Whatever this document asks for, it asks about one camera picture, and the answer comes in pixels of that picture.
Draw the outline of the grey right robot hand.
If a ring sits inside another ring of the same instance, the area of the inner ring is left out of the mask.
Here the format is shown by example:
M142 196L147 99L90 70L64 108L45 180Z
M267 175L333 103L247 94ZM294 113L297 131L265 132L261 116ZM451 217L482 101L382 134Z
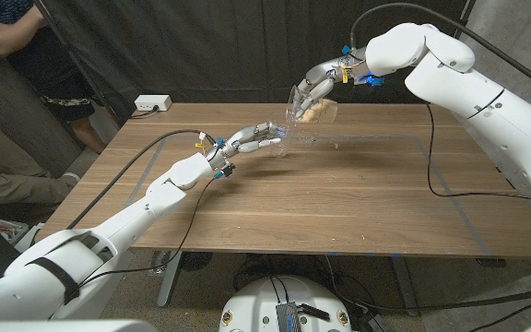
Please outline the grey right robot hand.
M369 72L366 61L352 55L344 55L314 66L292 92L293 118L301 119L336 83L347 83Z

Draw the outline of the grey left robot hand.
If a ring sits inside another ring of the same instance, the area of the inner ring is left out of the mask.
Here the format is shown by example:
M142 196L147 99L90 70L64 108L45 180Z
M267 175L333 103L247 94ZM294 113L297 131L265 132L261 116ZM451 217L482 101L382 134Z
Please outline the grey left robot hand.
M246 126L230 137L219 140L206 156L213 170L224 167L238 153L251 153L260 148L279 144L287 127L272 122Z

